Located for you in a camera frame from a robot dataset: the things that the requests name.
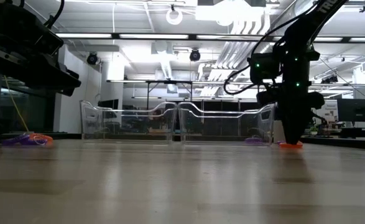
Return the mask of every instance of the computer monitor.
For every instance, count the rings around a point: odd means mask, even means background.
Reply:
[[[337,99],[338,121],[365,122],[365,100]]]

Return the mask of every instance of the black cable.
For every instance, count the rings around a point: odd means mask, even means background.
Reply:
[[[54,17],[50,16],[50,19],[44,23],[44,25],[47,26],[48,29],[51,29],[51,27],[55,24],[55,22],[57,21],[57,19],[59,18],[59,16],[62,13],[64,6],[65,6],[65,0],[61,0],[60,7],[59,7],[56,15]]]
[[[255,46],[252,48],[252,50],[251,50],[251,57],[254,55],[254,52],[256,51],[256,49],[258,48],[258,46],[259,46],[259,44],[261,44],[262,43],[262,41],[264,41],[265,40],[265,38],[267,38],[271,33],[273,33],[273,32],[275,32],[275,31],[277,31],[277,30],[279,30],[280,28],[282,28],[282,27],[284,27],[284,26],[286,26],[286,25],[288,25],[289,23],[291,23],[291,22],[294,22],[294,21],[296,21],[297,19],[299,19],[299,18],[301,18],[301,17],[303,17],[303,16],[305,16],[308,12],[310,12],[313,8],[315,8],[316,7],[316,4],[314,4],[314,5],[312,5],[309,9],[307,9],[305,12],[303,12],[303,13],[301,13],[300,15],[298,15],[298,16],[296,16],[296,17],[294,17],[293,19],[291,19],[291,20],[289,20],[289,21],[287,21],[287,22],[284,22],[283,24],[281,24],[281,25],[279,25],[279,26],[277,26],[276,28],[273,28],[272,30],[270,30],[269,32],[267,32],[263,37],[261,37],[261,39],[255,44]],[[280,40],[278,40],[276,43],[275,43],[275,45],[276,44],[281,44],[282,43],[282,41],[284,40],[284,38],[282,37]],[[244,92],[244,91],[246,91],[246,90],[248,90],[248,89],[250,89],[250,88],[252,88],[253,86],[255,86],[256,84],[251,84],[251,85],[249,85],[249,86],[247,86],[247,87],[244,87],[243,89],[241,89],[241,90],[239,90],[239,91],[236,91],[236,92],[233,92],[233,93],[231,93],[231,92],[229,92],[227,89],[226,89],[226,85],[228,85],[228,83],[229,83],[229,81],[230,81],[230,79],[232,79],[233,77],[235,77],[237,74],[239,74],[239,73],[241,73],[241,72],[243,72],[244,70],[246,70],[246,69],[248,69],[250,67],[250,63],[249,63],[249,65],[248,66],[246,66],[246,67],[244,67],[244,68],[242,68],[242,69],[240,69],[240,70],[238,70],[238,71],[236,71],[236,72],[233,72],[232,74],[230,74],[229,75],[229,77],[225,80],[225,82],[224,82],[224,92],[226,93],[226,94],[229,94],[229,95],[237,95],[237,94],[239,94],[239,93],[242,93],[242,92]]]

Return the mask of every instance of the security camera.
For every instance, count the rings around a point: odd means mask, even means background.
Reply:
[[[200,53],[198,49],[192,49],[189,59],[191,62],[197,62],[200,60]]]
[[[97,65],[101,62],[98,56],[96,56],[96,52],[90,52],[90,55],[87,57],[87,63],[89,65]]]

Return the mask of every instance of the yellow cable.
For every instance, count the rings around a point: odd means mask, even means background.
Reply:
[[[13,95],[12,95],[12,93],[11,93],[11,89],[9,88],[9,85],[8,85],[7,77],[6,77],[6,76],[4,76],[4,79],[6,80],[7,88],[8,88],[8,91],[9,91],[9,95],[11,96],[11,100],[12,100],[12,102],[14,103],[14,106],[15,106],[16,112],[18,112],[18,115],[19,115],[19,117],[21,118],[22,123],[23,123],[23,125],[24,125],[24,126],[25,126],[25,128],[26,128],[26,131],[27,131],[27,132],[29,132],[29,129],[27,128],[27,125],[26,125],[26,123],[25,123],[25,120],[23,119],[23,117],[22,117],[21,113],[19,112],[18,107],[16,106],[16,103],[15,103],[15,101],[14,101],[14,97],[13,97]]]

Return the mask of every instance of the wooden floor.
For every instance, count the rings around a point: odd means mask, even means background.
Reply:
[[[70,140],[0,148],[0,223],[365,223],[365,151]]]

